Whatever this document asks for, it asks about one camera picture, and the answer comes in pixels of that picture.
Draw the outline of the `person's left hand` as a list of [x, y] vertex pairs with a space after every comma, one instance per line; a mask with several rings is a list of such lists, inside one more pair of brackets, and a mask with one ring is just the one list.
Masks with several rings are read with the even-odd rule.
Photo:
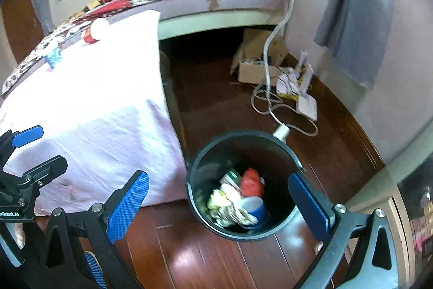
[[15, 242], [20, 249], [24, 248], [26, 242], [26, 236], [24, 232], [24, 225], [22, 223], [14, 223], [13, 231], [15, 236]]

